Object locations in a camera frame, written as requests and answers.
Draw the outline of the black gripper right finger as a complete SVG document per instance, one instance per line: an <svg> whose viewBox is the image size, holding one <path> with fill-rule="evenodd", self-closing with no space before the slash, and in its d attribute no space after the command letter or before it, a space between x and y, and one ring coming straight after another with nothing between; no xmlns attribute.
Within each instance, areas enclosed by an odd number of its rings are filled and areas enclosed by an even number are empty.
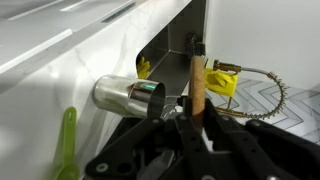
<svg viewBox="0 0 320 180"><path fill-rule="evenodd" d="M204 129L213 142L214 153L199 145L196 157L201 165L197 171L214 180L298 180L292 173L278 167L254 137L230 116L221 116L206 99L204 109L193 115L190 98L181 98L183 113L191 118L194 128Z"/></svg>

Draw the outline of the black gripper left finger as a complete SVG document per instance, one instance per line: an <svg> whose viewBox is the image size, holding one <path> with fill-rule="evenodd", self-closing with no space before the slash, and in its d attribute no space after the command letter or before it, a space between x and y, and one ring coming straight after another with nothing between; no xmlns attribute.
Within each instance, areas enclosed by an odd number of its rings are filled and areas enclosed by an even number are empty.
<svg viewBox="0 0 320 180"><path fill-rule="evenodd" d="M187 118L146 118L137 122L93 158L90 180L186 180L182 131Z"/></svg>

